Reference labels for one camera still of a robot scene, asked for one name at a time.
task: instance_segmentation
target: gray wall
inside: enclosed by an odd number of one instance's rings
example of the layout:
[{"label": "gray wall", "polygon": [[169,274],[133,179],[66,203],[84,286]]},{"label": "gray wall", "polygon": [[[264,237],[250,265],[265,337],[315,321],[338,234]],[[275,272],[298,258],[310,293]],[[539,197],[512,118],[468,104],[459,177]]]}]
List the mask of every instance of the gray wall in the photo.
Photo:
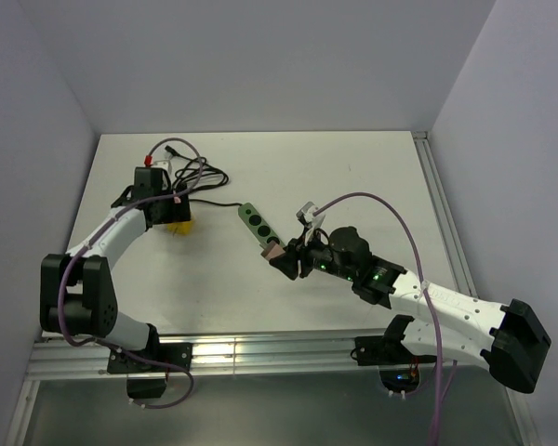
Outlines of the gray wall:
[{"label": "gray wall", "polygon": [[483,297],[532,304],[551,352],[531,407],[558,446],[558,0],[498,0],[432,132]]},{"label": "gray wall", "polygon": [[494,0],[20,0],[102,133],[430,129]]},{"label": "gray wall", "polygon": [[20,5],[0,0],[0,444],[39,326],[39,265],[64,247],[95,142]]}]

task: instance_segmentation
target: metal frame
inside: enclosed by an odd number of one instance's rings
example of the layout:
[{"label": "metal frame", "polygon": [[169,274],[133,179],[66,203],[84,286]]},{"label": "metal frame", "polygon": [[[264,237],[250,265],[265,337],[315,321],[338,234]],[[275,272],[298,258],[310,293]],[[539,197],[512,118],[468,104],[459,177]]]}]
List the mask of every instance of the metal frame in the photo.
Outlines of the metal frame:
[{"label": "metal frame", "polygon": [[[413,133],[413,138],[457,289],[465,295],[476,295],[434,165],[428,135],[417,132]],[[195,376],[342,372],[359,370],[349,358],[356,336],[383,333],[384,330],[339,330],[288,334],[165,335],[162,342],[194,343],[191,372]],[[35,343],[6,445],[23,444],[41,381],[126,378],[125,375],[106,374],[108,356],[109,351],[105,348],[70,348],[61,338],[44,338],[42,342]],[[524,446],[541,446],[525,396],[509,389],[507,395],[509,410],[516,421],[522,443]]]}]

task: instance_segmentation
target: white table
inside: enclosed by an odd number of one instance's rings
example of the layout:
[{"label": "white table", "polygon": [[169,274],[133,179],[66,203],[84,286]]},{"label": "white table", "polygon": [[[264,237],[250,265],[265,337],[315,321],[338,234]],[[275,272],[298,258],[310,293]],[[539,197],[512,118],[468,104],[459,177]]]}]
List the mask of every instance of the white table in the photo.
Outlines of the white table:
[{"label": "white table", "polygon": [[[193,198],[251,202],[287,242],[301,233],[295,213],[350,191],[391,203],[418,243],[426,277],[454,280],[416,148],[409,132],[215,133],[104,135],[74,223],[71,246],[104,219],[132,183],[134,168],[160,139],[181,136],[226,171],[232,182]],[[192,155],[180,143],[180,153]],[[158,151],[154,159],[163,158]],[[175,168],[181,164],[175,162]],[[350,285],[320,272],[292,282],[269,267],[237,208],[192,204],[188,236],[154,228],[113,270],[118,306],[160,333],[213,334],[385,327],[392,313],[369,306]],[[355,198],[327,211],[323,227],[355,226],[377,256],[415,270],[409,243],[380,204]]]}]

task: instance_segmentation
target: green power strip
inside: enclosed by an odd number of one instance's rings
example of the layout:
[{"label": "green power strip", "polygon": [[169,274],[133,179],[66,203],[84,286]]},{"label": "green power strip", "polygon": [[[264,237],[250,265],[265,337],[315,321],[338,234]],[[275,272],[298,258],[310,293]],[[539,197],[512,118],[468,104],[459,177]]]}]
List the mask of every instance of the green power strip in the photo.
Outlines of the green power strip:
[{"label": "green power strip", "polygon": [[252,235],[254,235],[260,243],[260,246],[266,248],[270,242],[279,243],[281,246],[285,244],[279,239],[279,236],[269,226],[260,212],[252,203],[244,203],[238,208],[238,216],[242,219],[244,224],[248,227]]}]

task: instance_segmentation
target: yellow object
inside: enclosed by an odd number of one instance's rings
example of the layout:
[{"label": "yellow object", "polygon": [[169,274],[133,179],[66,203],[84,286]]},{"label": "yellow object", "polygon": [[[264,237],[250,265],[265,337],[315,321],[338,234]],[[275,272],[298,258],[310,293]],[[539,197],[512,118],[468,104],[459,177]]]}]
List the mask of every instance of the yellow object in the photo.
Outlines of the yellow object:
[{"label": "yellow object", "polygon": [[190,215],[190,221],[180,221],[177,223],[167,223],[167,230],[173,234],[188,235],[193,230],[194,216]]}]

